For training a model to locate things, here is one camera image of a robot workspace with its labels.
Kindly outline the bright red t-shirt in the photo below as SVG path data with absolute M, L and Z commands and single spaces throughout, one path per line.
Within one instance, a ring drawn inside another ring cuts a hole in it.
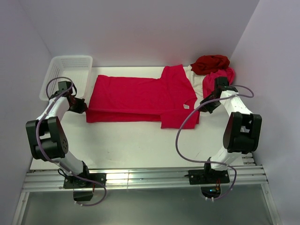
M 161 128 L 178 129 L 196 101 L 182 65 L 164 67 L 157 79 L 98 75 L 86 121 L 160 122 Z

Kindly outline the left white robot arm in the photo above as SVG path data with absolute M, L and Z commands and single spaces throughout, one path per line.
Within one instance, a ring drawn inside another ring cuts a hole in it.
M 30 151 L 34 159 L 41 159 L 58 166 L 58 173 L 72 184 L 85 188 L 91 184 L 91 175 L 87 165 L 77 159 L 70 151 L 67 137 L 61 125 L 61 120 L 67 111 L 82 114 L 87 111 L 85 99 L 76 97 L 77 88 L 67 77 L 51 79 L 58 82 L 58 90 L 50 95 L 49 104 L 43 113 L 35 120 L 25 125 Z

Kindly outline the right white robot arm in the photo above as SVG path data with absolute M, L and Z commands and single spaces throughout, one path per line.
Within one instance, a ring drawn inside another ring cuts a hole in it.
M 213 111 L 223 105 L 229 120 L 223 135 L 223 146 L 218 153 L 208 159 L 213 163 L 205 163 L 203 178 L 212 183 L 217 178 L 227 175 L 227 166 L 239 158 L 242 154 L 256 151 L 259 143 L 262 117 L 251 112 L 243 103 L 242 95 L 236 86 L 230 86 L 225 77 L 214 80 L 214 90 L 201 104 L 200 112 Z

